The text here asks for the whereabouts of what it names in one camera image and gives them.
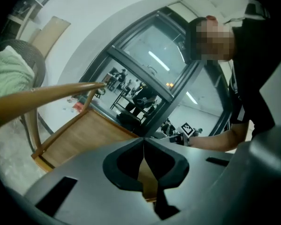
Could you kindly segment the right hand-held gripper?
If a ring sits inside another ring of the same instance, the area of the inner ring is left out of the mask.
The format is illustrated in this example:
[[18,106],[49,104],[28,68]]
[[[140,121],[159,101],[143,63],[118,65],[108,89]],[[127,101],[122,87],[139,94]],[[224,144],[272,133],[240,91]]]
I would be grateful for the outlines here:
[[183,124],[173,131],[173,135],[165,138],[165,141],[182,146],[189,145],[189,138],[194,133],[194,129],[188,123]]

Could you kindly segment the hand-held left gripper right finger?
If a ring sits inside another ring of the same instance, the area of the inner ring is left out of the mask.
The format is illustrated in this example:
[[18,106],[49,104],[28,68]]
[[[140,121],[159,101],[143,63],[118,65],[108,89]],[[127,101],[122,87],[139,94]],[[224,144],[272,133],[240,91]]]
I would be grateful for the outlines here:
[[144,158],[157,180],[155,212],[165,220],[197,205],[232,155],[146,138]]

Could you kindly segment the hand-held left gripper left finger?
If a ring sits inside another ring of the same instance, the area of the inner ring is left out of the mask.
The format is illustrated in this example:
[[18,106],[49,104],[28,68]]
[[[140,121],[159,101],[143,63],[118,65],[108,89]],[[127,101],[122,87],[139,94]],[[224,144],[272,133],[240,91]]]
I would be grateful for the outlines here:
[[160,221],[141,192],[125,191],[112,184],[103,161],[113,151],[135,142],[131,139],[76,155],[35,182],[24,197],[48,213],[56,204],[56,186],[67,179],[72,189],[52,217],[69,225],[153,225]]

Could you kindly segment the person's right forearm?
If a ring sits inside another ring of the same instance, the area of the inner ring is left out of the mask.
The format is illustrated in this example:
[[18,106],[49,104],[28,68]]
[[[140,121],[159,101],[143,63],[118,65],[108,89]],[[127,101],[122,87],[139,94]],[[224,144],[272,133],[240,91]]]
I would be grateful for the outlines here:
[[231,129],[219,135],[190,137],[188,145],[193,148],[227,152],[234,150],[246,139],[249,122],[232,124]]

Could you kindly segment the black bag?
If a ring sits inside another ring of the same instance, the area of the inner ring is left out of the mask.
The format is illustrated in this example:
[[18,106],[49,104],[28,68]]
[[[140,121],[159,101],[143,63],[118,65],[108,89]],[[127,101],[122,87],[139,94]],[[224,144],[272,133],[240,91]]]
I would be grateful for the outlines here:
[[120,122],[120,124],[131,132],[133,132],[134,130],[138,129],[141,126],[141,122],[138,119],[133,118],[128,114],[121,113],[118,114],[116,117]]

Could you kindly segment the person's torso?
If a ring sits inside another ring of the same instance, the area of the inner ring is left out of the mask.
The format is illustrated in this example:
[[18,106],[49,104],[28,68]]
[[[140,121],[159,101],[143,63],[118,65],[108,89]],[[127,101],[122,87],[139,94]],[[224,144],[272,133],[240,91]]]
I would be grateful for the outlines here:
[[229,82],[232,124],[252,121],[252,136],[275,123],[260,89],[281,61],[281,0],[249,0],[242,25],[232,27],[236,53]]

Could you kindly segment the green knitted cushion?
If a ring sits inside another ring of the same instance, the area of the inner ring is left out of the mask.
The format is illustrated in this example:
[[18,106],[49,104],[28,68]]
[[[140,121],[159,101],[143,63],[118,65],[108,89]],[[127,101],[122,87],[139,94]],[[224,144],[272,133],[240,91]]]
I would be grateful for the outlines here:
[[33,87],[35,73],[11,46],[0,51],[0,97]]

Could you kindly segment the black wicker chair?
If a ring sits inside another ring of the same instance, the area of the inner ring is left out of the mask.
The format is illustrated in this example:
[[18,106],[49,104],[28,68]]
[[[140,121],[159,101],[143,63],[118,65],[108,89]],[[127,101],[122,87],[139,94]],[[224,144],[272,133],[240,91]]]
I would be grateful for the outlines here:
[[[41,52],[32,44],[18,39],[5,40],[1,42],[0,51],[8,45],[14,48],[14,50],[22,56],[28,66],[34,71],[35,79],[33,88],[40,87],[45,77],[45,59]],[[20,117],[20,122],[24,126],[31,151],[35,152],[35,150],[41,146],[38,131],[37,110],[34,109],[22,115]]]

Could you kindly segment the brown cardboard sheet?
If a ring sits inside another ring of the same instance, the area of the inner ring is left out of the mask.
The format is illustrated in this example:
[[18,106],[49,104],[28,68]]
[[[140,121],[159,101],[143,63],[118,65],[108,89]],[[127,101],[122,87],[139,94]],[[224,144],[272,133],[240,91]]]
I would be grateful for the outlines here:
[[46,58],[60,36],[70,25],[70,22],[53,16],[32,40],[32,45]]

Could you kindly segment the black window frame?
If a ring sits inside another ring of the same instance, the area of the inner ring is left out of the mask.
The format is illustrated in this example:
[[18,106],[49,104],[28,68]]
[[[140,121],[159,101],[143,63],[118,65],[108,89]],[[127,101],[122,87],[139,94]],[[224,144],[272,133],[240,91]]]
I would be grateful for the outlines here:
[[[168,136],[185,123],[202,136],[229,128],[228,85],[218,62],[186,61],[183,42],[187,20],[171,6],[154,11],[117,35],[90,63],[83,82],[104,82],[95,108],[118,123],[124,113],[141,122],[133,133]],[[155,103],[137,117],[125,109],[135,90],[148,85]]]

